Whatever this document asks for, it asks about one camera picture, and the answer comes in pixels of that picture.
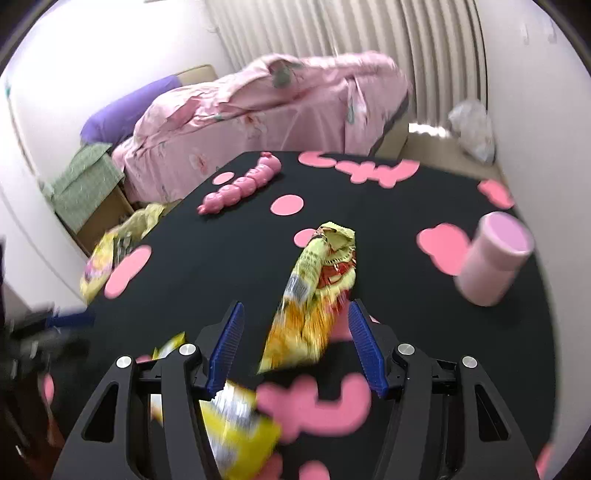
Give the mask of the yellow red noodle snack bag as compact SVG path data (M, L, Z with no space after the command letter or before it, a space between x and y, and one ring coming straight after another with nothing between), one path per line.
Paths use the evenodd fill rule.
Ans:
M356 232L327 222L315 230L287 279L259 373L314 364L356 283Z

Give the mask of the yellow plastic trash bag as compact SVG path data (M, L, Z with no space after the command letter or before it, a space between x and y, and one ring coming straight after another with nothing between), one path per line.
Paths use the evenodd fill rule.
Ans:
M126 221L108 230L94 248L79 282L86 303L106 284L112 271L157 225L165 211L158 203L135 211Z

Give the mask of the yellow white snack packet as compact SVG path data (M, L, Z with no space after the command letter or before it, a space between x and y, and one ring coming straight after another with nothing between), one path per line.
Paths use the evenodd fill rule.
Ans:
M256 478L280 438L280 425L256 410L256 393L228 381L199 406L221 477Z

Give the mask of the cardboard bedside box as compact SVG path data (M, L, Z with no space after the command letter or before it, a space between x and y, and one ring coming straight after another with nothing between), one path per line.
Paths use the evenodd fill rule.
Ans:
M78 232L69 231L78 247L89 257L102 236L134 213L119 187L102 201Z

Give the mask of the pink cylindrical cup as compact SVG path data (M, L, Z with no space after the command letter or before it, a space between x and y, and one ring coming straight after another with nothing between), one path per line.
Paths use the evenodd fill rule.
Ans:
M531 232L516 217L501 211L484 215L455 278L457 289L475 305L498 304L534 248Z

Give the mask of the green checked cloth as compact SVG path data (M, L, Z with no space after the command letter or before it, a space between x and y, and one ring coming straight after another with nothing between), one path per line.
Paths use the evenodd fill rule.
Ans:
M111 147L109 143L83 145L67 168L41 187L57 216L74 233L124 179L111 158Z

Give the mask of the pink caterpillar toy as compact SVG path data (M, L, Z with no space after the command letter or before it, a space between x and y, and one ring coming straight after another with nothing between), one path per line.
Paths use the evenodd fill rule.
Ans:
M216 215L226 207L235 206L240 200L248 198L263 189L280 174L283 169L280 159L270 152L263 152L257 160L256 166L249 169L242 177L232 183L222 185L216 191L204 196L197 207L200 216Z

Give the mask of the purple pillow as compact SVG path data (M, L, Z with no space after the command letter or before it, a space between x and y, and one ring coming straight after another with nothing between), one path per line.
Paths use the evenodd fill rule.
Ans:
M132 135L136 122L158 96L180 86L179 78L170 75L111 102L88 118L80 132L81 142L118 145Z

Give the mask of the pink floral bed duvet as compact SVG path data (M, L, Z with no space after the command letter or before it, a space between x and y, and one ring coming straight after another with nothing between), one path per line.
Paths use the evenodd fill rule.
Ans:
M171 203L243 152L370 155L410 93L404 71L382 53L266 55L159 95L113 161L130 202Z

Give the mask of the white plastic bag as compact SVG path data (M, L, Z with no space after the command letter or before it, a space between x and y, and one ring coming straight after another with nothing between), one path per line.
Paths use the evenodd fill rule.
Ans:
M493 125L480 101L459 102L448 114L448 120L460 147L469 156L485 165L494 162L496 143Z

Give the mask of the beige bed headboard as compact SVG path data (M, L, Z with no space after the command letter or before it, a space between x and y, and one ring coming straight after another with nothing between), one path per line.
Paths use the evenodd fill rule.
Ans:
M176 77L182 86L212 82L217 79L216 72L211 64L192 67L178 73Z

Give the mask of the beige pleated curtain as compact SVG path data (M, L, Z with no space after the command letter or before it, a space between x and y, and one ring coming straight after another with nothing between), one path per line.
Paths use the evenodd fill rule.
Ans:
M488 101L477 5L467 0L208 1L235 68L257 57L377 51L394 59L414 90L411 115L445 126L464 100Z

